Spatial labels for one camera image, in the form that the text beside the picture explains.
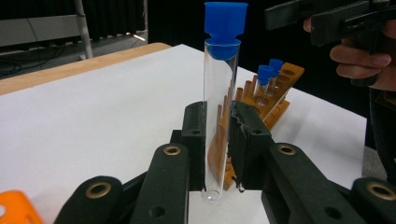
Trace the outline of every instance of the wooden table edge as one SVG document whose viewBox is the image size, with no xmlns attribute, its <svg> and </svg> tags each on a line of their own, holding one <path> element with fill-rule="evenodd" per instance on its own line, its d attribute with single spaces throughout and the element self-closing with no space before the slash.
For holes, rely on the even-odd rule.
<svg viewBox="0 0 396 224">
<path fill-rule="evenodd" d="M 64 77 L 71 77 L 94 69 L 106 67 L 111 64 L 125 62 L 133 58 L 138 58 L 169 48 L 171 48 L 171 46 L 163 43 L 152 43 L 134 49 L 126 49 L 115 53 L 94 57 L 84 61 L 68 63 L 29 74 L 1 79 L 0 96 L 14 91 L 20 91 L 40 84 L 48 83 Z"/>
</svg>

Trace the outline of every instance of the test tube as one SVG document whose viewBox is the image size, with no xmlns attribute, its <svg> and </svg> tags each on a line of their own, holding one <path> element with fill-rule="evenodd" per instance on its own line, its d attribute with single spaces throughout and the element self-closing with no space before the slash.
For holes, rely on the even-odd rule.
<svg viewBox="0 0 396 224">
<path fill-rule="evenodd" d="M 270 59 L 268 64 L 270 67 L 274 69 L 274 73 L 270 78 L 270 82 L 268 84 L 268 94 L 276 96 L 276 92 L 281 88 L 281 84 L 277 81 L 277 77 L 279 76 L 279 72 L 282 69 L 283 61 L 279 59 Z"/>
<path fill-rule="evenodd" d="M 268 95 L 269 81 L 271 80 L 273 73 L 273 67 L 269 65 L 259 66 L 259 71 L 257 72 L 258 78 L 256 90 L 254 92 L 253 101 L 260 110 L 263 110 L 268 104 L 268 100 L 266 99 L 266 97 Z"/>
<path fill-rule="evenodd" d="M 205 3 L 204 100 L 205 107 L 205 185 L 202 199 L 218 203 L 222 196 L 231 102 L 234 94 L 240 40 L 245 28 L 248 4 Z"/>
</svg>

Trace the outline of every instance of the person's hand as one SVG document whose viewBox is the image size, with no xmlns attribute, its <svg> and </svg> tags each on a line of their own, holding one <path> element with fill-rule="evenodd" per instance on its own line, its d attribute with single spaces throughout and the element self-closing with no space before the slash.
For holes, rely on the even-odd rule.
<svg viewBox="0 0 396 224">
<path fill-rule="evenodd" d="M 311 18 L 304 21 L 304 29 L 311 32 Z M 384 53 L 369 54 L 367 50 L 355 48 L 353 37 L 343 39 L 340 45 L 332 48 L 330 58 L 340 63 L 336 69 L 337 74 L 349 78 L 378 74 L 372 88 L 396 91 L 396 21 L 387 21 L 383 33 L 389 37 L 384 43 Z"/>
</svg>

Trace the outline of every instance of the blue test tube cap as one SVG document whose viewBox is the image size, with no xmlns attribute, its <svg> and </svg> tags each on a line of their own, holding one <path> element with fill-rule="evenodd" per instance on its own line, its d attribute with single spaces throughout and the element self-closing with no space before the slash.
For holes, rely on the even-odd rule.
<svg viewBox="0 0 396 224">
<path fill-rule="evenodd" d="M 270 78 L 273 76 L 274 68 L 270 65 L 260 65 L 259 71 L 257 72 L 257 80 L 259 84 L 264 86 L 267 85 Z"/>
<path fill-rule="evenodd" d="M 211 36 L 206 42 L 212 46 L 213 58 L 227 61 L 235 56 L 240 44 L 236 37 L 244 33 L 247 8 L 247 3 L 205 3 L 205 33 Z"/>
<path fill-rule="evenodd" d="M 283 61 L 279 59 L 270 59 L 269 65 L 274 68 L 273 77 L 277 77 L 279 71 L 282 69 Z"/>
</svg>

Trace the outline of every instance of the white table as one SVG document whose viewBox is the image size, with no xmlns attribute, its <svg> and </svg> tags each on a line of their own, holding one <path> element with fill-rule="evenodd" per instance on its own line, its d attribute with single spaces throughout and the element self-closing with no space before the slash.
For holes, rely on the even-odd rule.
<svg viewBox="0 0 396 224">
<path fill-rule="evenodd" d="M 154 150 L 203 100 L 204 54 L 180 45 L 0 96 L 0 192 L 24 191 L 46 223 L 97 175 L 122 183 L 147 171 Z M 253 73 L 239 68 L 237 86 Z M 330 180 L 361 177 L 366 119 L 291 89 L 272 131 L 300 147 Z M 216 206 L 190 193 L 189 223 L 266 223 L 259 191 L 235 188 Z"/>
</svg>

